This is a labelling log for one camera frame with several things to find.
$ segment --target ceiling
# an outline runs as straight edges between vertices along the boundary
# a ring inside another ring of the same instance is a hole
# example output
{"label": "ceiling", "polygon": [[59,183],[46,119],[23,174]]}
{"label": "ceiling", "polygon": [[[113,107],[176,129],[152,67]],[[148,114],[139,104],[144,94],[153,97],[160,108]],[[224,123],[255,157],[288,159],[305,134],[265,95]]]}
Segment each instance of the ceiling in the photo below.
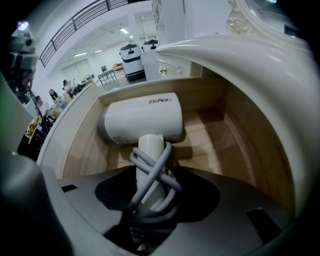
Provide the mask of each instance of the ceiling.
{"label": "ceiling", "polygon": [[[139,32],[139,38],[145,36],[155,36],[157,34],[153,12],[140,13],[135,15],[135,20]],[[125,34],[120,31],[126,29],[129,33]],[[119,43],[128,42],[130,38],[130,28],[126,16],[114,19],[98,29],[90,32],[80,41],[72,46],[60,59],[57,66],[71,60],[74,55],[87,52],[93,53],[96,50],[104,50]]]}

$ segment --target white column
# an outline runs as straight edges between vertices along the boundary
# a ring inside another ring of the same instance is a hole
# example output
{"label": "white column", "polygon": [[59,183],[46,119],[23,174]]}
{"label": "white column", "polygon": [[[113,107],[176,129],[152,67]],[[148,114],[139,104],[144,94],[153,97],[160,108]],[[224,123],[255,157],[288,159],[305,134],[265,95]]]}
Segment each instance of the white column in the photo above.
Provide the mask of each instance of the white column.
{"label": "white column", "polygon": [[132,40],[137,46],[139,46],[139,49],[141,49],[140,40],[139,40],[139,30],[138,30],[134,13],[128,14],[128,21],[129,21],[130,34],[132,35]]}

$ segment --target railing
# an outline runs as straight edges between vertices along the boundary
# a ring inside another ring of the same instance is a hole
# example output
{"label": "railing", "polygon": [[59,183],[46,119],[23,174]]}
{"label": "railing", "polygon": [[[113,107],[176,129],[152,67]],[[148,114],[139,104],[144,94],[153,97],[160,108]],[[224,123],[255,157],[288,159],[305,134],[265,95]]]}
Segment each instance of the railing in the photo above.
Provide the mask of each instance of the railing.
{"label": "railing", "polygon": [[52,56],[62,44],[82,26],[96,17],[120,6],[140,2],[139,0],[97,0],[77,12],[59,30],[46,45],[39,60],[46,67]]}

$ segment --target wooden compartment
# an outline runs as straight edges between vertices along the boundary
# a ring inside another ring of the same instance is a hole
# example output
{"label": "wooden compartment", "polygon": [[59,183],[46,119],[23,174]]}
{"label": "wooden compartment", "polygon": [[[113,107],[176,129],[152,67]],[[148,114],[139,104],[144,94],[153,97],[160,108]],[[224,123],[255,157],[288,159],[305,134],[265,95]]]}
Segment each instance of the wooden compartment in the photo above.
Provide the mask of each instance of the wooden compartment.
{"label": "wooden compartment", "polygon": [[129,156],[137,145],[111,144],[98,135],[102,110],[112,102],[170,92],[179,98],[184,129],[172,144],[169,168],[181,165],[242,180],[294,213],[292,176],[277,134],[258,107],[222,77],[152,81],[100,96],[74,135],[62,178],[132,165]]}

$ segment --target white hair dryer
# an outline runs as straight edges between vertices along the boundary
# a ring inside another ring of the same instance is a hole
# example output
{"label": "white hair dryer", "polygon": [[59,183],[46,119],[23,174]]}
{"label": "white hair dryer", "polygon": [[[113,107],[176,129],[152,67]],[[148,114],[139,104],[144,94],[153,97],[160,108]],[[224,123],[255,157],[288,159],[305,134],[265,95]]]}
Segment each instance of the white hair dryer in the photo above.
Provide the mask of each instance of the white hair dryer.
{"label": "white hair dryer", "polygon": [[[150,216],[167,207],[170,200],[168,198],[165,202],[164,187],[157,180],[150,184],[147,179],[166,172],[165,161],[170,154],[171,145],[167,142],[165,148],[165,141],[177,141],[181,137],[183,117],[177,95],[163,93],[113,102],[101,116],[98,129],[114,143],[138,143],[138,150],[133,150],[138,158],[136,160],[131,156],[130,160],[137,166],[136,185],[140,192],[134,195],[129,207],[143,216]],[[151,172],[153,166],[155,169],[160,167],[159,172]],[[149,174],[141,169],[149,169]]]}

